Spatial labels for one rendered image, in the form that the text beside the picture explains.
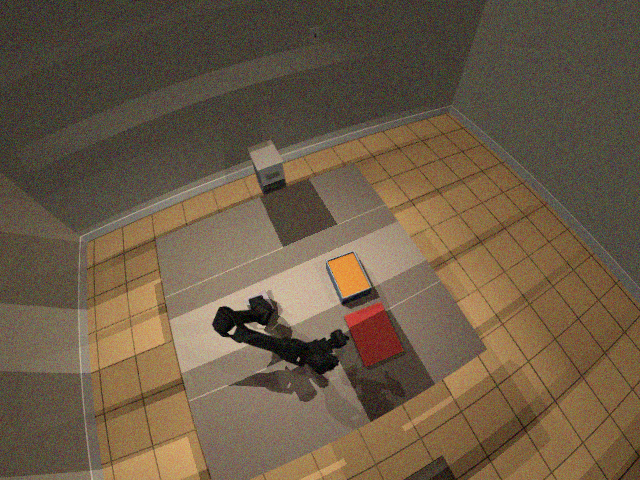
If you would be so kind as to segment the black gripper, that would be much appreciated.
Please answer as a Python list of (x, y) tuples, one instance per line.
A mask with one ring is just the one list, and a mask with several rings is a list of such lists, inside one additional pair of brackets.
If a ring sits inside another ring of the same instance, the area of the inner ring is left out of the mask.
[(312, 341), (315, 343), (317, 351), (319, 351), (322, 355), (328, 351), (333, 350), (334, 348), (339, 349), (345, 346), (347, 343), (346, 341), (349, 340), (349, 337), (344, 335), (341, 330), (333, 331), (330, 337), (331, 338), (329, 340), (326, 340), (325, 337), (321, 340), (315, 339), (314, 341)]

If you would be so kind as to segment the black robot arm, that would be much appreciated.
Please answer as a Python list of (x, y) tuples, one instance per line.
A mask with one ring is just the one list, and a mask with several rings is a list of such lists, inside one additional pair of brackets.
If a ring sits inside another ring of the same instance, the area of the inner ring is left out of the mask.
[[(212, 326), (216, 332), (222, 337), (231, 337), (238, 343), (246, 343), (253, 347), (267, 350), (278, 354), (278, 356), (291, 363), (304, 367), (305, 364), (322, 375), (329, 370), (334, 369), (339, 365), (339, 359), (333, 356), (333, 351), (328, 351), (325, 354), (321, 354), (317, 351), (317, 347), (314, 342), (304, 342), (299, 339), (291, 338), (277, 338), (271, 335), (267, 335), (256, 330), (248, 328), (244, 324), (257, 322), (260, 325), (268, 325), (270, 318), (274, 312), (272, 306), (263, 299), (263, 297), (257, 296), (250, 298), (249, 303), (251, 310), (238, 310), (234, 311), (232, 308), (223, 306), (220, 307)], [(243, 324), (244, 323), (244, 324)], [(227, 332), (237, 327), (234, 331), (234, 335), (230, 335)], [(299, 362), (296, 361), (300, 358)]]

